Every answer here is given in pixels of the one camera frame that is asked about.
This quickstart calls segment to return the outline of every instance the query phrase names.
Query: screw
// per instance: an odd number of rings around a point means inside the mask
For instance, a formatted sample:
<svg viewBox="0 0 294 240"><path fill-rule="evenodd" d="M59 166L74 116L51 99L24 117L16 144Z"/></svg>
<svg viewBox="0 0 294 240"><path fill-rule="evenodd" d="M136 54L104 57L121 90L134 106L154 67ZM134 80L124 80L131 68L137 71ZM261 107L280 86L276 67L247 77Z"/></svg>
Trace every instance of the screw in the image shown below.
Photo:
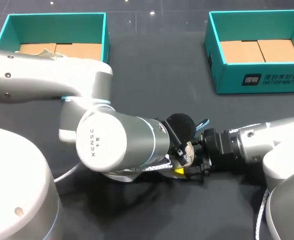
<svg viewBox="0 0 294 240"><path fill-rule="evenodd" d="M247 134L247 136L248 136L249 138L253 137L253 135L254 135L253 132L249 132L249 133Z"/></svg>
<svg viewBox="0 0 294 240"><path fill-rule="evenodd" d="M21 207L16 207L14 212L18 217L21 217L23 215L23 210Z"/></svg>

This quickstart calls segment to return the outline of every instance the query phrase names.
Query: teal cardboard box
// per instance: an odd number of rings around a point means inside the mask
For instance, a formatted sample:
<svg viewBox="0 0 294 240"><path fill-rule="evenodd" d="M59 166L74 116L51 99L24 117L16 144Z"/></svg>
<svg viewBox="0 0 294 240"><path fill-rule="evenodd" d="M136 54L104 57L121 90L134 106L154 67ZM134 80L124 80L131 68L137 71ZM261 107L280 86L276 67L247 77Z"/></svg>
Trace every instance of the teal cardboard box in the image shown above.
<svg viewBox="0 0 294 240"><path fill-rule="evenodd" d="M211 11L205 49L218 94L294 92L294 10Z"/></svg>
<svg viewBox="0 0 294 240"><path fill-rule="evenodd" d="M98 60L107 63L110 46L106 13L9 14L0 32L0 50L4 51L15 52L22 45L47 43L55 44L53 50L59 45L61 53L71 54L69 57L77 57L72 51L81 50L85 56L95 54Z"/></svg>

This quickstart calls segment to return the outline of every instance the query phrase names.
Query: cardboard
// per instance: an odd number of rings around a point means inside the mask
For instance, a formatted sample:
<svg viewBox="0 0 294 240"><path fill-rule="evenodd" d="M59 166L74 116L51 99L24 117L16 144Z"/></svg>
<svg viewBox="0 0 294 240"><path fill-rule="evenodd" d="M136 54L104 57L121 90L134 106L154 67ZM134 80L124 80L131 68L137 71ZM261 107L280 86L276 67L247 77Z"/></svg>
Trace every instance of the cardboard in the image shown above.
<svg viewBox="0 0 294 240"><path fill-rule="evenodd" d="M57 44L55 53L61 53L67 57L81 59L101 59L101 44L99 43L72 43Z"/></svg>
<svg viewBox="0 0 294 240"><path fill-rule="evenodd" d="M264 63L257 41L222 41L222 52L227 63Z"/></svg>
<svg viewBox="0 0 294 240"><path fill-rule="evenodd" d="M294 62L294 45L290 39L258 40L266 62Z"/></svg>
<svg viewBox="0 0 294 240"><path fill-rule="evenodd" d="M23 54L35 55L42 52L44 49L55 52L55 43L27 43L20 46L19 52Z"/></svg>

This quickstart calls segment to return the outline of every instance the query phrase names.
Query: tiled floor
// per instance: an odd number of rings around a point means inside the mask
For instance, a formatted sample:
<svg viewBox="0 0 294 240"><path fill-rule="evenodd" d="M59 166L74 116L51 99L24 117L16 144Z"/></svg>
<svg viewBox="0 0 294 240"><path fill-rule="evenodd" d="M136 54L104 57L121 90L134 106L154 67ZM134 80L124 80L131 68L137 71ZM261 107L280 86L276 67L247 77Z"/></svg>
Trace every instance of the tiled floor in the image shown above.
<svg viewBox="0 0 294 240"><path fill-rule="evenodd" d="M10 13L107 12L110 34L200 32L210 10L294 9L294 0L0 0Z"/></svg>

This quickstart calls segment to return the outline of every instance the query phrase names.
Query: black table surface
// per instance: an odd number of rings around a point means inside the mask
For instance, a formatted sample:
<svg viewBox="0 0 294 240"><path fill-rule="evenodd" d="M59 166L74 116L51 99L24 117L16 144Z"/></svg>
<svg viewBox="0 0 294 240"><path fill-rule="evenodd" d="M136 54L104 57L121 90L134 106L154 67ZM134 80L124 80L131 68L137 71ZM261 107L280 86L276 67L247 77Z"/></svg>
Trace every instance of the black table surface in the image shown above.
<svg viewBox="0 0 294 240"><path fill-rule="evenodd" d="M216 95L203 42L203 32L111 36L112 105L145 118L208 118L208 127L218 131L294 116L294 94ZM31 140L54 177L78 162L75 148L58 139L61 105L0 104L0 128ZM64 240L253 240L265 187L228 172L211 175L205 184L156 173L121 183L83 166L57 189ZM265 222L260 239L271 239Z"/></svg>

